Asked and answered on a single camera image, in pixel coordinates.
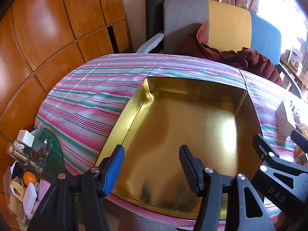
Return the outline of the large white carton box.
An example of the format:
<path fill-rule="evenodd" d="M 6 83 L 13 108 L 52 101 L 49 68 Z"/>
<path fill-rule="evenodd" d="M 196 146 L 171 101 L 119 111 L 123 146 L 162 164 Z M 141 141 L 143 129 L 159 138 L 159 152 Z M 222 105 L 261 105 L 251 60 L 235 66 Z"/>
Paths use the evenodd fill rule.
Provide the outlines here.
<path fill-rule="evenodd" d="M 284 138 L 289 137 L 293 130 L 296 130 L 295 119 L 290 103 L 282 101 L 275 111 L 277 132 Z"/>

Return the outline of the striped pink green bedsheet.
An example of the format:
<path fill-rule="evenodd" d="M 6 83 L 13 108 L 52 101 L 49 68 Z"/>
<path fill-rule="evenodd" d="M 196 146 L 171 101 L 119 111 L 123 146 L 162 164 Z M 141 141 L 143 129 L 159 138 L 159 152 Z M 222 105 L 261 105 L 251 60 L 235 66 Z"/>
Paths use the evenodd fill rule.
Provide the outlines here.
<path fill-rule="evenodd" d="M 151 76 L 194 78 L 247 89 L 265 139 L 284 159 L 293 160 L 295 144 L 278 135 L 275 110 L 287 101 L 307 117 L 307 104 L 262 77 L 196 57 L 133 53 L 93 59 L 67 74 L 48 93 L 35 127 L 50 130 L 59 141 L 67 170 L 82 174 L 93 166 L 137 87 Z"/>

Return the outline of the green glass side table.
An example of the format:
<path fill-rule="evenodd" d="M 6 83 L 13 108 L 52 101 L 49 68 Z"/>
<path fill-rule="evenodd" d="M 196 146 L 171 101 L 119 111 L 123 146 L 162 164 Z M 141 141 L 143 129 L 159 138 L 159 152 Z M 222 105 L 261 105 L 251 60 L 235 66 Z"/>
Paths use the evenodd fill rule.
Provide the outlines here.
<path fill-rule="evenodd" d="M 53 182 L 58 174 L 66 173 L 59 142 L 55 135 L 45 128 L 35 129 L 31 134 L 34 136 L 34 141 L 31 148 L 26 147 L 26 153 L 31 161 L 39 163 L 34 168 L 34 174 Z"/>

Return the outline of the eyeglasses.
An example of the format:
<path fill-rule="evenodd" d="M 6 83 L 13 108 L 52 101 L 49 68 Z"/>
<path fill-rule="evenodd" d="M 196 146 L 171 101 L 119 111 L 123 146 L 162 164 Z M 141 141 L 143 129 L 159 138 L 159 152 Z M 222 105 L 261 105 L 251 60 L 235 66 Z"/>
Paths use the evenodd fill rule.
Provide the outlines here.
<path fill-rule="evenodd" d="M 43 141 L 42 147 L 37 153 L 38 158 L 35 164 L 35 171 L 41 174 L 46 167 L 46 159 L 50 154 L 53 147 L 53 140 L 51 138 L 46 138 Z"/>

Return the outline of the wooden side desk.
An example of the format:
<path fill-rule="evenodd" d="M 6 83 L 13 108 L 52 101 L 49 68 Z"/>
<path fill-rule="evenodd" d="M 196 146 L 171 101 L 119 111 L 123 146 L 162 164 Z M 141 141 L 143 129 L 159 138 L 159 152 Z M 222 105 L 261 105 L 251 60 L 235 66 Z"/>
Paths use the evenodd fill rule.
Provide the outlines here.
<path fill-rule="evenodd" d="M 294 69 L 282 57 L 279 61 L 280 76 L 283 74 L 283 87 L 301 99 L 305 99 L 307 95 L 307 73 L 302 73 L 301 69 Z"/>

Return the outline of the orange fruit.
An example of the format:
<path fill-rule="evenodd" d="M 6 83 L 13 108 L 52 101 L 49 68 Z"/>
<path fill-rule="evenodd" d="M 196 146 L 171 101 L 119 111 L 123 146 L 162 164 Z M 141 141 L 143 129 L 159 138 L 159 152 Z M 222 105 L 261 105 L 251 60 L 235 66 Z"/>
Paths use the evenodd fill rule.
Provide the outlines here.
<path fill-rule="evenodd" d="M 32 172 L 25 172 L 23 174 L 23 183 L 27 186 L 29 183 L 36 184 L 37 178 Z"/>

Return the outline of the white boxed appliance carton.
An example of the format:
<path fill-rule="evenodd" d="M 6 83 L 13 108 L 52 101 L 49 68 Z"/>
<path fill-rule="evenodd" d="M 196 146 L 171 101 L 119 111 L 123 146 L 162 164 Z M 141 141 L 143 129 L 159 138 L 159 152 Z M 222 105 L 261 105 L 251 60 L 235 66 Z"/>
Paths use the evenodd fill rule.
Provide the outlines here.
<path fill-rule="evenodd" d="M 298 70 L 302 59 L 302 53 L 295 48 L 292 48 L 290 51 L 287 63 L 292 66 L 294 69 Z"/>

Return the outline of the white soap case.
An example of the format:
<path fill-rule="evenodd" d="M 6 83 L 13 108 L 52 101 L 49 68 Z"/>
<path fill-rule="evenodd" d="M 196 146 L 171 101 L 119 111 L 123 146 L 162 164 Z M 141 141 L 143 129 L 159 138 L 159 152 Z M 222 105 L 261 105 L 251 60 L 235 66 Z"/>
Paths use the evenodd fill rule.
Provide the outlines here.
<path fill-rule="evenodd" d="M 23 211 L 26 216 L 31 215 L 34 204 L 37 199 L 37 192 L 33 183 L 28 183 L 26 192 L 23 197 Z"/>

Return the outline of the small white cube box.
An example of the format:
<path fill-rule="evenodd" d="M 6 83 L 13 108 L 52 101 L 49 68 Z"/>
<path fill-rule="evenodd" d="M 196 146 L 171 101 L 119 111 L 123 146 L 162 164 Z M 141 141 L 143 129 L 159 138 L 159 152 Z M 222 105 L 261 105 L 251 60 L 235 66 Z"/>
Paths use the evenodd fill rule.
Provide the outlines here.
<path fill-rule="evenodd" d="M 20 130 L 17 136 L 17 141 L 25 146 L 32 147 L 35 136 L 32 135 L 28 130 Z"/>

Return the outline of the gold perfume bottle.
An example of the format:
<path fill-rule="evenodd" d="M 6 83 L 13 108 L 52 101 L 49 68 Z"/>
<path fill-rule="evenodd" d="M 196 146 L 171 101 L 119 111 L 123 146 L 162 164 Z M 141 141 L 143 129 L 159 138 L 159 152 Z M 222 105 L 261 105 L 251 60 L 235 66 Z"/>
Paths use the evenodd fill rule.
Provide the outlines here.
<path fill-rule="evenodd" d="M 14 147 L 10 142 L 7 145 L 6 153 L 24 165 L 27 165 L 29 162 L 29 156 L 19 148 Z"/>

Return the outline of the wooden wardrobe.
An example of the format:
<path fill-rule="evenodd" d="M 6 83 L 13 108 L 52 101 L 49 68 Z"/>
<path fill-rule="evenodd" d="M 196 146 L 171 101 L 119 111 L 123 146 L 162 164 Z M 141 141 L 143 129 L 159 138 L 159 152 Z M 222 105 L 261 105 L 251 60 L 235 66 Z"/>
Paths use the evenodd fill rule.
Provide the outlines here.
<path fill-rule="evenodd" d="M 99 56 L 131 50 L 122 0 L 14 0 L 1 18 L 1 172 L 47 93 Z"/>

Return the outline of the black rolled mat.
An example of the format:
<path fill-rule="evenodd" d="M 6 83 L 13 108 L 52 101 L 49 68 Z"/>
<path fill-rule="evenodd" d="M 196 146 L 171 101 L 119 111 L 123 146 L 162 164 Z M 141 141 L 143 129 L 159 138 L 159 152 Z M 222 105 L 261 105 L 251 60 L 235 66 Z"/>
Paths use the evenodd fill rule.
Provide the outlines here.
<path fill-rule="evenodd" d="M 164 0 L 145 0 L 146 41 L 163 31 Z"/>

